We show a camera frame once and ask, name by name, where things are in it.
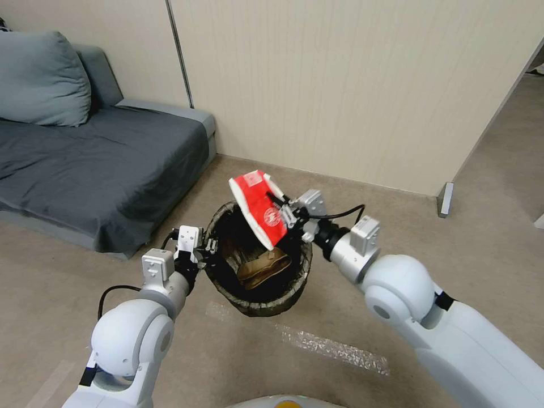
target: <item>sofa cushion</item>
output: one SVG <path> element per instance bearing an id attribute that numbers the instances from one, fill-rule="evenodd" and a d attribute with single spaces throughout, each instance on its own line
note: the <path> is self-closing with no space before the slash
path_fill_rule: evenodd
<path id="1" fill-rule="evenodd" d="M 87 121 L 89 79 L 62 34 L 2 33 L 0 56 L 1 118 L 59 126 Z"/>

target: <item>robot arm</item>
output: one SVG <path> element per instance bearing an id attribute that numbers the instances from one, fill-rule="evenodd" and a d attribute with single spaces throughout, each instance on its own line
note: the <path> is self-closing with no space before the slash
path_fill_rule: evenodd
<path id="1" fill-rule="evenodd" d="M 305 197 L 312 196 L 311 201 Z M 324 200 L 296 201 L 311 216 Z M 406 255 L 376 260 L 380 224 L 363 217 L 351 230 L 309 219 L 303 239 L 365 296 L 368 309 L 414 348 L 422 366 L 463 407 L 544 406 L 544 370 L 472 307 L 452 299 Z"/>
<path id="2" fill-rule="evenodd" d="M 178 250 L 150 249 L 142 257 L 138 298 L 109 310 L 96 324 L 91 355 L 77 390 L 63 408 L 152 408 L 160 364 L 172 343 L 174 321 L 203 267 L 202 229 L 181 226 Z"/>

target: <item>tape on floor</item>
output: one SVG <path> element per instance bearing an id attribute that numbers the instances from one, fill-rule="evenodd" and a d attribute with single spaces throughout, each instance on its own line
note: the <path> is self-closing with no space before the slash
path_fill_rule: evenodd
<path id="1" fill-rule="evenodd" d="M 49 378 L 43 383 L 38 392 L 34 394 L 25 408 L 43 408 L 55 394 L 55 391 L 66 380 L 70 371 L 74 368 L 73 362 L 62 360 Z"/>
<path id="2" fill-rule="evenodd" d="M 215 302 L 208 303 L 206 315 L 223 322 L 244 324 L 238 312 Z M 381 375 L 388 376 L 390 374 L 387 358 L 370 351 L 319 337 L 307 331 L 295 330 L 289 326 L 264 321 L 263 319 L 259 321 L 253 319 L 250 324 L 246 323 L 244 326 L 250 330 L 267 335 L 270 335 L 272 331 L 279 333 L 284 343 L 288 343 L 299 349 L 315 352 L 369 371 L 375 371 Z"/>

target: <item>black cable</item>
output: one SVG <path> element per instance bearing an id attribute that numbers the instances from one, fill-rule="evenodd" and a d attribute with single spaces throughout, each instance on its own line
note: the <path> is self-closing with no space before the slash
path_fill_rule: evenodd
<path id="1" fill-rule="evenodd" d="M 357 216 L 357 221 L 359 221 L 360 216 L 362 215 L 362 213 L 364 211 L 364 208 L 365 208 L 364 204 L 359 204 L 358 206 L 353 207 L 351 210 L 340 212 L 339 214 L 310 215 L 309 217 L 314 218 L 314 219 L 333 219 L 333 218 L 340 218 L 340 217 L 343 217 L 343 216 L 346 216 L 346 215 L 350 215 L 350 214 L 354 213 L 355 211 L 360 210 L 359 215 Z"/>
<path id="2" fill-rule="evenodd" d="M 106 295 L 110 293 L 114 289 L 131 289 L 133 291 L 139 291 L 140 288 L 136 286 L 131 285 L 114 285 L 107 288 L 104 293 L 102 293 L 102 296 L 100 297 L 100 301 L 98 302 L 98 320 L 102 317 L 102 311 L 104 310 L 104 300 L 106 299 Z"/>
<path id="3" fill-rule="evenodd" d="M 160 249 L 166 248 L 166 245 L 168 244 L 168 241 L 171 239 L 177 238 L 177 235 L 180 233 L 180 230 L 177 228 L 174 228 L 170 233 L 166 236 L 166 238 L 163 241 L 163 244 L 160 246 Z"/>

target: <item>metal bracket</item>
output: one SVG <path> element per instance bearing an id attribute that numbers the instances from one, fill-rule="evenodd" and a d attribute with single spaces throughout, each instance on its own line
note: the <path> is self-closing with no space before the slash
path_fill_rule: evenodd
<path id="1" fill-rule="evenodd" d="M 447 182 L 444 184 L 442 191 L 436 197 L 436 205 L 438 207 L 438 216 L 446 218 L 451 210 L 451 203 L 453 197 L 453 183 Z"/>
<path id="2" fill-rule="evenodd" d="M 380 222 L 368 215 L 353 226 L 350 234 L 350 245 L 361 255 L 377 249 Z"/>
<path id="3" fill-rule="evenodd" d="M 144 285 L 163 287 L 164 282 L 174 273 L 172 252 L 164 249 L 150 249 L 142 256 Z"/>
<path id="4" fill-rule="evenodd" d="M 190 252 L 191 261 L 195 264 L 198 262 L 194 255 L 194 249 L 202 244 L 203 228 L 192 226 L 180 226 L 180 233 L 177 237 L 177 250 L 175 258 L 178 257 L 180 251 Z"/>
<path id="5" fill-rule="evenodd" d="M 305 207 L 309 215 L 326 215 L 325 200 L 319 190 L 310 189 L 296 200 L 298 207 Z"/>

